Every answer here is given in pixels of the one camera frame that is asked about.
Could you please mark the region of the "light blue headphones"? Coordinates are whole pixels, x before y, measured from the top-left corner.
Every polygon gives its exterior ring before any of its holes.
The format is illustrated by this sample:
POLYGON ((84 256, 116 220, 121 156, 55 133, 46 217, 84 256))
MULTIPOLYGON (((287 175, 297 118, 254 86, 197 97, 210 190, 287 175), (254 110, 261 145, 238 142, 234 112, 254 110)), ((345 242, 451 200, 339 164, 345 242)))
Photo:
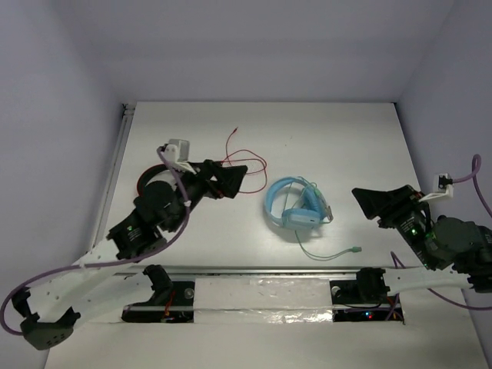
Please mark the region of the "light blue headphones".
POLYGON ((284 177, 276 180, 267 190, 263 209, 270 221, 280 228, 292 231, 313 230, 334 220, 331 206, 315 182, 304 177, 284 177), (274 213, 274 203, 284 194, 281 213, 274 213))

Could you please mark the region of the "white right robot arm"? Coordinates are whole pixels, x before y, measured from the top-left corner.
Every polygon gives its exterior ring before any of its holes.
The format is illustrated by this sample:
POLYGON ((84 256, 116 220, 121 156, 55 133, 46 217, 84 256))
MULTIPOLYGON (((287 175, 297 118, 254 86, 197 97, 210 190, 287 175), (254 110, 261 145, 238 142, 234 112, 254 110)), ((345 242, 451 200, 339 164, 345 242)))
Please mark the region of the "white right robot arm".
POLYGON ((352 194, 364 216, 376 219, 379 228, 396 230, 422 264, 359 270, 354 290, 362 301, 438 287, 491 291, 491 230, 458 218, 431 218, 430 202, 449 198, 450 189, 424 194, 405 185, 392 191, 355 188, 352 194))

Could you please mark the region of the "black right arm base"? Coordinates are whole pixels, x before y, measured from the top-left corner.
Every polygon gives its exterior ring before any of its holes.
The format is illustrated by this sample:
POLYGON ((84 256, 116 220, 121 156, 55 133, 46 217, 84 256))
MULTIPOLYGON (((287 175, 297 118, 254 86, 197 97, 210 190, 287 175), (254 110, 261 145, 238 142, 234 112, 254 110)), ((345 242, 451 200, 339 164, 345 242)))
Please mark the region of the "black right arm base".
POLYGON ((335 323, 400 322, 405 324, 399 294, 390 294, 383 268, 363 268, 355 277, 330 281, 335 323))

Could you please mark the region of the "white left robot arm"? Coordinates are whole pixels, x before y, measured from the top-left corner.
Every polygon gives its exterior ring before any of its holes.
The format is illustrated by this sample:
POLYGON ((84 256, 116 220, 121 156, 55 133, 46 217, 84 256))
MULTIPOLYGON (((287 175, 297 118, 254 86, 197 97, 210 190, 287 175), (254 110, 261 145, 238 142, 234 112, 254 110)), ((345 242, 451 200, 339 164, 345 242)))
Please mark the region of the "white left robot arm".
POLYGON ((132 212, 73 264, 44 272, 16 287, 6 301, 22 316, 17 332, 45 351, 94 317, 125 305, 167 307, 173 281, 150 264, 120 281, 115 275, 175 243, 202 198, 234 198, 248 171, 219 161, 163 160, 138 180, 132 212))

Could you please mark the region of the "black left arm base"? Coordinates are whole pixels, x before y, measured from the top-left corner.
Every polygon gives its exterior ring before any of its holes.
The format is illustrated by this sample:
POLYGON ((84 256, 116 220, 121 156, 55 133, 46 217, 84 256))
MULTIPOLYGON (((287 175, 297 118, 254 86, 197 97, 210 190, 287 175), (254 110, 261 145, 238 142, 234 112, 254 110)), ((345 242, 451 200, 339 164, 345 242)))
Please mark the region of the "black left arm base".
POLYGON ((184 324, 194 322, 195 281, 173 281, 161 265, 149 265, 144 271, 151 282, 152 295, 124 308, 125 323, 184 324))

